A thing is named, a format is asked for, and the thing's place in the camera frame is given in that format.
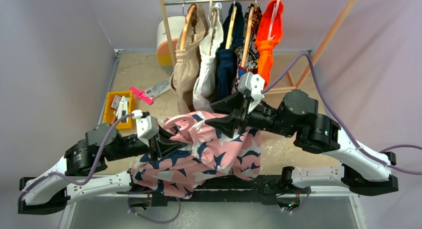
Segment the pink shark print shorts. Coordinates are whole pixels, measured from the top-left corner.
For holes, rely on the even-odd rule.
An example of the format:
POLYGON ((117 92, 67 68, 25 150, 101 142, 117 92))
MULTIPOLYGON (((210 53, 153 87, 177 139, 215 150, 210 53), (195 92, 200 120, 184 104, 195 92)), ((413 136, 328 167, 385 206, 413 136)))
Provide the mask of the pink shark print shorts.
POLYGON ((192 112, 187 116, 195 121, 184 137, 179 129, 187 125, 178 121, 171 128, 172 140, 184 142, 187 147, 153 161, 143 155, 130 170, 135 184, 161 192, 165 196, 188 199, 193 190, 206 180, 233 175, 242 180, 253 180, 260 172, 262 131, 247 128, 233 138, 206 125, 206 119, 221 117, 217 113, 192 112))

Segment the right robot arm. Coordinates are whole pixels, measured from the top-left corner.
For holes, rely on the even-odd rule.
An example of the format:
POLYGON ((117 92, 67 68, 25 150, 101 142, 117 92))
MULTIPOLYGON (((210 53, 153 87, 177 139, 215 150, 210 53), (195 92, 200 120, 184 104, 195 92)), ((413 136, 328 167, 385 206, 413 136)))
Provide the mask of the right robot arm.
POLYGON ((284 167, 279 180, 287 193, 311 186, 339 186, 363 196, 396 192, 398 179, 391 173, 393 153, 378 153, 363 145, 354 146, 345 130, 332 118, 318 112, 318 101, 301 90, 285 94, 278 108, 260 102, 253 110, 252 98, 237 92, 212 104, 223 117, 206 120, 227 137, 248 128, 294 138, 294 146, 312 154, 339 161, 322 168, 284 167))

